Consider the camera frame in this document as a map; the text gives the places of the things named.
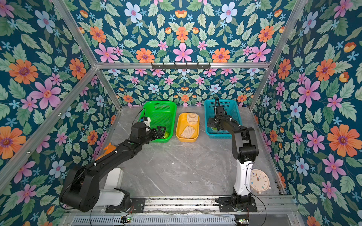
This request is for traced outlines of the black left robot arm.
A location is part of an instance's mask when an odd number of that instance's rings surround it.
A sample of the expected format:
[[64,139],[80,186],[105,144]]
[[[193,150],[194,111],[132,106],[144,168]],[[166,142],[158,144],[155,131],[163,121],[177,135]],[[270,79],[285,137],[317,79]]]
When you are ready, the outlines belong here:
[[96,206],[101,194],[100,180],[114,168],[132,159],[142,146],[162,138],[166,127],[150,128],[144,122],[137,122],[131,128],[128,139],[118,144],[93,163],[70,169],[59,196],[59,203],[73,209],[88,212]]

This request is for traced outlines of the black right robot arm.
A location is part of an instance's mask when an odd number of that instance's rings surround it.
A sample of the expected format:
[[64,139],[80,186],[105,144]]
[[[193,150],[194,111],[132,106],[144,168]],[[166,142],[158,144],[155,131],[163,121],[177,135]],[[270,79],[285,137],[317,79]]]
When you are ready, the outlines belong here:
[[214,107],[214,112],[215,116],[208,119],[207,126],[228,131],[232,136],[232,155],[237,162],[232,198],[236,202],[249,202],[251,170],[259,154],[255,130],[239,124],[220,105]]

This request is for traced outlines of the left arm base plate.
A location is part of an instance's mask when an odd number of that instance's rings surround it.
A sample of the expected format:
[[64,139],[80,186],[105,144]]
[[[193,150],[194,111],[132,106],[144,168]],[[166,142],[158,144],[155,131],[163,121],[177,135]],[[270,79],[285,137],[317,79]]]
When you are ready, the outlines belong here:
[[143,213],[145,208],[145,198],[125,198],[120,205],[110,205],[106,208],[106,213]]

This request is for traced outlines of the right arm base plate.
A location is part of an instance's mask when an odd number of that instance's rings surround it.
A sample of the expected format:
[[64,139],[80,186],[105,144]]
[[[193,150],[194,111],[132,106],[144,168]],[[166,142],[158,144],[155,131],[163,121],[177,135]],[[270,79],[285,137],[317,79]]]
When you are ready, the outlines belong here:
[[238,202],[233,201],[231,197],[218,197],[215,202],[219,206],[220,212],[257,212],[257,206],[255,204],[255,199],[251,198],[250,202]]

